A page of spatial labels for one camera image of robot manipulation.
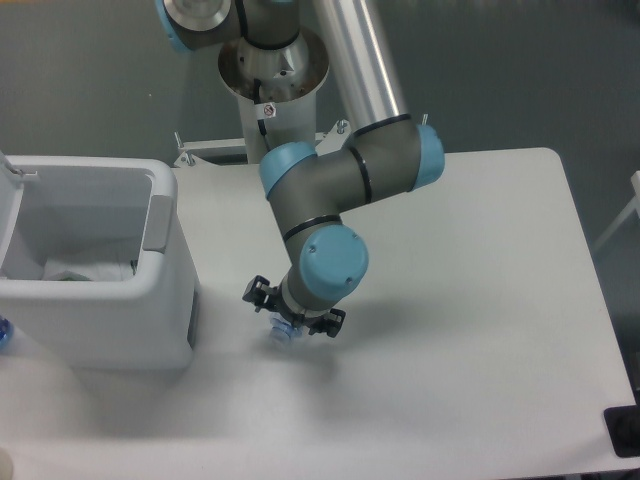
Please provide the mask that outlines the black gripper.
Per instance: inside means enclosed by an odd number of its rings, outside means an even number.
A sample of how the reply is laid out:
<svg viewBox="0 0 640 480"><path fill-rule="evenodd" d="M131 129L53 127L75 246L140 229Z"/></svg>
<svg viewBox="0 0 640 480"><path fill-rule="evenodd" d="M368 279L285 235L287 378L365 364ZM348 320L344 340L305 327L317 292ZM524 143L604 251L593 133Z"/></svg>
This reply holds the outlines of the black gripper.
<svg viewBox="0 0 640 480"><path fill-rule="evenodd" d="M335 338L342 329L346 312L332 308L328 312L308 310L294 301L286 287L272 287L265 277L257 275L248 284L242 300L254 311L278 312L295 328L308 327L309 334L325 334Z"/></svg>

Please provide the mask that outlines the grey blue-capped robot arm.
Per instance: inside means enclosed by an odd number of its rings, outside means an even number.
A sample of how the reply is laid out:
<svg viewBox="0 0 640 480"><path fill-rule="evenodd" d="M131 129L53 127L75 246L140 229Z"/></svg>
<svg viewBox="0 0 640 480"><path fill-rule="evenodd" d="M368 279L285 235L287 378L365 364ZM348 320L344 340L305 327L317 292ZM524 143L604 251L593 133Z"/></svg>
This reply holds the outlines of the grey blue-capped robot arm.
<svg viewBox="0 0 640 480"><path fill-rule="evenodd" d="M220 49L218 70L241 110L247 159L259 167L291 266L252 279L244 300L272 333L335 337L338 303L369 263L342 214L435 182L445 159L435 130L406 108L371 1L317 1L320 31L296 1L160 1L177 49Z"/></svg>

